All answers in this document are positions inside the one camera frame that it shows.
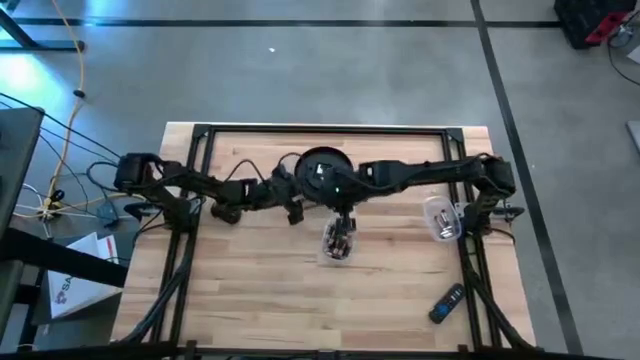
black floor stripe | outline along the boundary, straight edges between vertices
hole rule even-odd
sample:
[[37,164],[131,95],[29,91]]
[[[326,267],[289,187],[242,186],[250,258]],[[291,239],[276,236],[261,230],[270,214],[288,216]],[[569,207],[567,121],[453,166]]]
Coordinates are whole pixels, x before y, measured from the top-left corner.
[[531,222],[533,223],[533,229],[538,240],[538,246],[540,247],[542,263],[547,274],[547,279],[549,280],[549,286],[551,287],[553,302],[558,313],[558,318],[560,319],[560,327],[562,328],[564,341],[569,353],[582,355],[582,344],[580,342],[580,337],[578,336],[578,330],[576,328],[573,314],[571,313],[569,300],[567,299],[567,295],[564,290],[564,285],[560,276],[560,269],[558,268],[555,254],[553,253],[549,232],[544,222],[544,217],[542,216],[540,202],[538,201],[538,196],[533,185],[533,179],[529,172],[529,166],[527,165],[527,159],[524,155],[522,143],[520,142],[520,136],[518,135],[518,130],[514,122],[513,113],[511,112],[509,99],[507,98],[507,93],[502,82],[502,76],[498,70],[498,63],[493,52],[493,47],[491,46],[489,31],[484,20],[484,15],[482,14],[482,8],[480,7],[479,0],[471,0],[471,6],[473,7],[473,13],[478,22],[480,41],[482,42],[482,48],[487,60],[487,66],[489,67],[491,81],[498,98],[498,104],[507,130],[507,136],[509,137],[509,143],[515,158],[516,169],[520,175],[522,191],[524,192],[524,197],[529,208],[529,214],[531,215]]
[[[14,18],[19,25],[64,26],[59,18]],[[159,20],[68,19],[72,26],[104,27],[455,27],[475,28],[474,20]],[[491,21],[496,28],[558,28],[556,21]]]

wooden tabletop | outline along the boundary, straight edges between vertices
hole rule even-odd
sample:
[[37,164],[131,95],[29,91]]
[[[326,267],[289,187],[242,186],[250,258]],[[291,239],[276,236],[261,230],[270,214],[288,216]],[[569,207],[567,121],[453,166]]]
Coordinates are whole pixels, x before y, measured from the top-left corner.
[[[167,124],[160,156],[184,163],[193,126]],[[463,132],[469,155],[491,152],[487,128],[465,127]],[[210,175],[218,178],[225,178],[245,158],[268,176],[283,154],[321,145],[344,151],[354,164],[380,159],[443,160],[440,139],[430,136],[227,132],[215,136]],[[284,163],[293,165],[295,160]],[[234,178],[255,176],[251,166],[243,165]],[[447,196],[447,186],[410,188],[358,205],[358,243],[345,267],[318,262],[320,238],[330,215],[327,209],[305,211],[304,222],[295,226],[289,226],[286,212],[279,208],[244,213],[241,222],[231,226],[212,218],[206,206],[181,343],[197,340],[199,347],[214,348],[403,351],[470,345],[464,301],[440,325],[427,318],[446,290],[462,283],[455,243],[431,239],[422,218],[422,201],[434,195]],[[155,300],[169,237],[169,231],[158,229],[138,240],[114,339],[127,335]],[[521,335],[535,343],[514,244],[498,233],[484,241],[496,301]],[[166,319],[171,319],[172,307],[170,303]],[[478,309],[488,344],[484,307]],[[164,339],[170,322],[165,321]]]

concrete floor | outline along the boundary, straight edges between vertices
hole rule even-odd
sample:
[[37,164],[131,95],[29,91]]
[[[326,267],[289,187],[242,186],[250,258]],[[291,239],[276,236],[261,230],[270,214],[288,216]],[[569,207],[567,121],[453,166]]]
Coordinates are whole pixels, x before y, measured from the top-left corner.
[[[468,0],[59,2],[67,16],[78,18],[474,19]],[[555,20],[552,4],[481,0],[489,21]],[[48,1],[22,0],[14,16],[56,14]],[[24,28],[36,39],[68,36],[60,26]],[[157,151],[167,121],[227,121],[486,125],[494,150],[512,158],[475,28],[78,27],[76,32],[88,44],[88,99],[74,127],[119,153]],[[640,158],[624,124],[639,120],[640,88],[613,71],[605,48],[575,51],[559,29],[490,29],[490,36],[584,350],[634,358],[640,352],[640,224],[635,221]],[[640,79],[640,66],[617,61]],[[0,69],[0,91],[66,118],[78,81],[75,54],[0,54]],[[63,133],[51,122],[45,126]],[[48,176],[41,174],[53,171],[54,159],[39,144],[27,181],[46,191]],[[92,161],[81,150],[71,151],[69,164],[76,171]],[[101,175],[108,181],[110,174]],[[82,201],[73,181],[62,187],[69,201]],[[87,190],[99,195],[89,185]],[[33,204],[28,196],[21,203]],[[522,194],[513,202],[525,205]],[[95,226],[87,219],[56,231],[61,236]],[[565,351],[528,216],[514,230],[538,343]],[[20,309],[15,313],[19,318]],[[38,344],[104,343],[110,319],[52,325]],[[70,329],[91,335],[69,336]],[[2,351],[14,348],[5,339]]]

